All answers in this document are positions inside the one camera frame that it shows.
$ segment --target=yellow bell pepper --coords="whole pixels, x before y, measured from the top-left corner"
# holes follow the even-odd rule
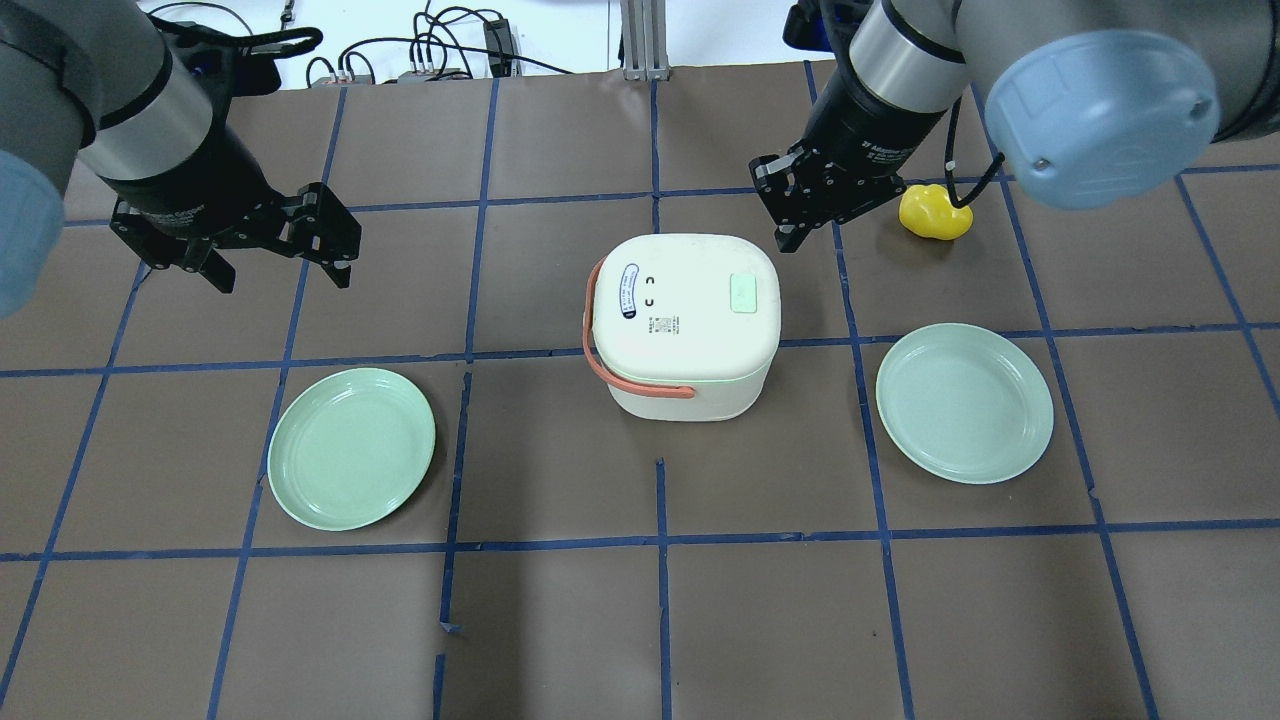
[[[920,237],[955,240],[973,227],[973,209],[952,206],[941,184],[913,184],[902,193],[897,219]]]

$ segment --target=silver metal ring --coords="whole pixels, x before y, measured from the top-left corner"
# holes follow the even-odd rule
[[[209,136],[214,106],[174,59],[164,88],[132,118],[101,129],[81,160],[104,178],[137,181],[180,165]]]
[[[946,110],[969,82],[966,65],[943,60],[904,37],[881,3],[867,13],[849,44],[858,79],[895,108],[913,113]]]

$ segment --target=plate rim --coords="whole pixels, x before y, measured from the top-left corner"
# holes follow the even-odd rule
[[[298,407],[298,405],[302,404],[303,401],[310,400],[310,398],[315,397],[316,395],[321,393],[324,391],[323,386],[333,383],[333,382],[335,382],[337,378],[343,378],[343,377],[347,377],[347,375],[369,375],[370,379],[388,378],[389,377],[389,378],[394,378],[393,382],[396,382],[398,384],[402,383],[404,386],[404,388],[403,388],[404,389],[404,395],[408,396],[410,401],[413,405],[417,405],[419,401],[421,401],[421,410],[424,411],[422,416],[424,416],[424,420],[426,423],[426,427],[430,429],[431,439],[430,439],[430,447],[426,448],[426,457],[425,457],[425,465],[422,468],[422,474],[417,478],[417,480],[415,480],[415,482],[412,482],[412,483],[408,484],[407,492],[404,493],[404,497],[399,498],[385,512],[379,514],[378,516],[372,518],[371,520],[358,521],[356,524],[346,523],[346,524],[339,524],[339,525],[334,525],[334,527],[323,527],[323,525],[317,525],[316,523],[314,523],[314,521],[311,521],[311,520],[301,516],[298,512],[294,512],[294,510],[292,507],[289,507],[289,505],[287,502],[284,502],[284,501],[280,500],[280,491],[276,489],[276,478],[273,477],[273,473],[271,473],[271,469],[273,469],[273,457],[275,456],[276,439],[280,437],[282,432],[285,433],[285,434],[288,434],[288,433],[294,432],[294,429],[296,429],[293,425],[296,425],[297,423],[293,423],[293,424],[288,423],[289,414],[293,413],[294,409]],[[426,400],[426,396],[422,393],[421,388],[419,388],[412,380],[410,380],[404,375],[402,375],[399,373],[396,373],[393,370],[388,370],[385,368],[348,368],[346,370],[339,370],[337,373],[325,375],[324,378],[320,378],[319,380],[311,383],[306,389],[303,389],[301,393],[298,393],[298,396],[294,397],[292,402],[289,402],[289,406],[285,407],[284,413],[280,414],[280,419],[275,423],[275,428],[271,430],[271,441],[268,445],[268,450],[266,450],[266,480],[268,480],[268,486],[271,488],[271,496],[275,497],[275,503],[280,506],[280,510],[284,510],[285,515],[288,515],[289,518],[293,518],[294,520],[297,520],[298,523],[301,523],[301,524],[303,524],[303,525],[306,525],[308,528],[312,528],[312,529],[316,529],[316,530],[324,530],[324,532],[344,532],[344,530],[355,530],[357,528],[364,528],[364,527],[371,525],[371,524],[374,524],[374,523],[376,523],[376,521],[387,518],[388,515],[390,515],[392,512],[394,512],[396,510],[398,510],[404,502],[407,502],[410,497],[413,496],[413,493],[417,491],[417,488],[422,484],[422,480],[425,479],[425,475],[426,475],[426,470],[431,466],[431,460],[435,457],[435,446],[436,446],[436,442],[439,441],[438,434],[439,433],[438,433],[436,427],[435,427],[435,411],[431,409],[431,404]]]
[[[884,383],[881,382],[883,379],[883,377],[884,377],[884,374],[883,374],[884,366],[895,357],[895,352],[897,352],[897,354],[909,354],[911,350],[914,350],[915,347],[918,347],[919,346],[920,336],[928,336],[928,334],[940,332],[941,329],[945,329],[945,328],[963,328],[965,332],[975,332],[977,334],[984,336],[987,340],[995,338],[995,340],[998,341],[997,345],[1001,348],[1005,348],[1005,352],[1002,352],[1001,355],[1006,360],[1010,359],[1010,355],[1009,355],[1007,351],[1011,348],[1012,354],[1014,354],[1012,357],[1015,360],[1025,361],[1027,365],[1028,365],[1028,368],[1036,370],[1034,374],[1023,373],[1023,377],[1024,378],[1036,378],[1036,380],[1038,380],[1038,382],[1032,380],[1033,387],[1030,388],[1032,397],[1029,397],[1029,401],[1033,405],[1039,405],[1039,402],[1037,402],[1037,397],[1034,397],[1034,396],[1041,396],[1038,400],[1044,401],[1043,407],[1047,407],[1047,410],[1048,410],[1047,414],[1046,414],[1047,423],[1044,424],[1043,446],[1041,446],[1038,448],[1038,452],[1034,455],[1034,457],[1030,460],[1030,462],[1028,462],[1025,466],[1018,469],[1016,471],[1004,471],[1002,470],[998,474],[992,474],[992,477],[989,477],[989,478],[987,478],[987,477],[980,477],[980,478],[957,477],[955,473],[950,473],[945,468],[938,468],[937,465],[934,465],[932,462],[928,462],[927,460],[919,457],[918,454],[911,452],[906,447],[904,447],[901,439],[897,437],[897,433],[893,429],[893,423],[891,423],[888,420],[888,418],[886,418],[884,395],[883,395],[883,391],[882,391],[882,388],[884,387]],[[881,366],[879,366],[879,370],[878,370],[877,377],[876,377],[876,411],[877,411],[877,415],[879,415],[881,424],[884,427],[884,432],[888,434],[890,441],[893,443],[895,447],[899,448],[899,451],[902,455],[906,456],[908,460],[910,460],[911,462],[914,462],[919,468],[924,469],[925,471],[928,471],[928,473],[931,473],[931,474],[933,474],[936,477],[940,477],[940,478],[942,478],[945,480],[950,480],[950,482],[960,483],[960,484],[968,484],[968,486],[989,486],[989,484],[1002,483],[1005,480],[1010,480],[1012,478],[1016,478],[1018,475],[1021,475],[1027,470],[1030,470],[1037,462],[1039,462],[1039,460],[1044,456],[1044,452],[1048,450],[1048,443],[1051,442],[1051,439],[1053,437],[1053,427],[1056,424],[1056,418],[1055,418],[1056,409],[1053,406],[1053,395],[1052,395],[1052,392],[1050,392],[1048,382],[1044,379],[1044,373],[1041,372],[1041,369],[1039,369],[1038,365],[1036,365],[1036,361],[1032,360],[1030,356],[1027,355],[1023,351],[1023,348],[1018,347],[1009,338],[1001,336],[1000,333],[989,331],[987,328],[983,328],[983,327],[979,327],[979,325],[973,325],[973,324],[969,324],[969,323],[934,323],[934,324],[931,324],[931,325],[924,325],[922,328],[916,328],[916,329],[906,333],[901,338],[899,338],[899,341],[895,342],[890,347],[888,352],[884,354],[884,359],[881,360]]]

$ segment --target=white lid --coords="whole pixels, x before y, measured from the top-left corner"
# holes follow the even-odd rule
[[[631,238],[600,266],[595,346],[636,382],[736,380],[768,365],[782,332],[768,255],[723,234]]]

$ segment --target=green rectangle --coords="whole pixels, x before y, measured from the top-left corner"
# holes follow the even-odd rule
[[[755,313],[755,275],[733,273],[728,277],[728,306],[735,313]]]

